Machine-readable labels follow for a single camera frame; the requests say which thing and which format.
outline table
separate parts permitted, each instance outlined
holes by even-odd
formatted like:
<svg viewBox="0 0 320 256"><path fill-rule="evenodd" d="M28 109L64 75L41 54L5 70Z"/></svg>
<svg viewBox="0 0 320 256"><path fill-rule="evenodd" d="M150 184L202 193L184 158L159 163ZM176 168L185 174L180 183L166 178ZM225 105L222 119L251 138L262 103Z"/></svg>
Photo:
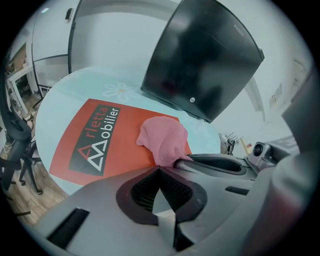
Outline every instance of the table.
<svg viewBox="0 0 320 256"><path fill-rule="evenodd" d="M24 75L28 74L29 72L33 72L33 66L32 65L29 65L29 66L24 66L23 69L15 72L13 75L9 76L9 78L7 79L7 83L9 85L10 88L13 89L14 91L14 94L13 94L13 98L14 100L17 102L17 104L20 105L20 107L22 108L23 112L25 114L28 113L28 110L20 96L20 93L18 91L18 88L17 88L17 84L16 84L16 81L23 77Z"/></svg>
<svg viewBox="0 0 320 256"><path fill-rule="evenodd" d="M47 93L35 126L36 143L44 167L49 170L58 143L69 123L88 99L108 101L177 117L188 131L193 154L220 153L220 138L212 124L190 117L146 96L140 90L144 74L110 67L87 67L75 71ZM69 195L82 186L51 175Z"/></svg>

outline pink rag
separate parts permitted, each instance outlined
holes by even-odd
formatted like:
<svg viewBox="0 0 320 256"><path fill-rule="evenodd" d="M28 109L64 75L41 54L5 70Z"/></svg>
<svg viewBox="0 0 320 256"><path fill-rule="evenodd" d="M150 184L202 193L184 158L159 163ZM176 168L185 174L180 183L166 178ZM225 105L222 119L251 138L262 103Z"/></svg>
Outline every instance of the pink rag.
<svg viewBox="0 0 320 256"><path fill-rule="evenodd" d="M156 116L141 125L136 144L152 152L157 166L173 167L177 159L192 160L185 155L187 138L188 132L181 123L170 117Z"/></svg>

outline wooden floor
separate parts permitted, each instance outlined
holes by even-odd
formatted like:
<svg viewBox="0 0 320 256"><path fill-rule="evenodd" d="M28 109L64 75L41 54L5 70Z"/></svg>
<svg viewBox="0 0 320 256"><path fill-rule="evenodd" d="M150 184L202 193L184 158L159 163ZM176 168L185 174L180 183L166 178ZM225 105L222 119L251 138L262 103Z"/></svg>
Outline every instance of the wooden floor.
<svg viewBox="0 0 320 256"><path fill-rule="evenodd" d="M38 105L35 110L32 109L32 106L39 100L39 98L39 95L32 95L27 99L23 99L26 108L29 110L29 114L39 109L40 105ZM35 118L32 120L32 136L35 134L37 113L35 113L34 116ZM4 159L6 158L4 152L2 152L1 157ZM42 195L38 195L36 193L28 172L24 175L25 186L20 184L20 171L16 171L12 179L16 184L12 184L8 191L4 191L4 193L10 198L8 199L8 202L14 213L31 212L28 215L18 217L22 222L29 225L37 223L48 209L55 206L68 196L50 177L42 162L33 165L32 170L38 188L43 191Z"/></svg>

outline black chair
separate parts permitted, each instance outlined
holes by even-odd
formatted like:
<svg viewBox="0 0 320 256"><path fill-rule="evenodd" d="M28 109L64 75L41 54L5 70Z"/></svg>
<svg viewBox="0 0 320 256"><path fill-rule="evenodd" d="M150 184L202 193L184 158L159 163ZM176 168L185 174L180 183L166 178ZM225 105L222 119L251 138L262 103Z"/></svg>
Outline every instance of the black chair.
<svg viewBox="0 0 320 256"><path fill-rule="evenodd" d="M0 70L0 113L7 134L14 139L14 143L7 160L1 159L0 161L0 168L3 168L3 171L0 171L2 186L5 190L9 189L10 185L12 184L14 172L20 170L22 159L24 163L22 165L21 174L19 177L21 185L25 185L23 177L26 170L28 170L35 191L38 195L41 195L43 192L42 190L38 189L32 171L32 164L41 161L39 157L33 158L33 154L37 148L37 144L36 142L31 142L31 129L28 126L27 122L24 119L20 118L14 111L12 107L13 104L11 104L11 109L9 109L7 102L5 68L2 64Z"/></svg>

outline red board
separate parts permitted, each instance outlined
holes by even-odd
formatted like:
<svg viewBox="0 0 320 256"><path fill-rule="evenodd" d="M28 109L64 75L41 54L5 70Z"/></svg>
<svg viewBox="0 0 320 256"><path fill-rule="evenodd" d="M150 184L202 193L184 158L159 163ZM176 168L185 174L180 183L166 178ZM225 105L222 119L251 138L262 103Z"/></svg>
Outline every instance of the red board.
<svg viewBox="0 0 320 256"><path fill-rule="evenodd" d="M50 174L86 185L131 170L155 166L152 153L136 145L143 122L174 116L88 99L74 116L55 150ZM185 153L191 154L188 143Z"/></svg>

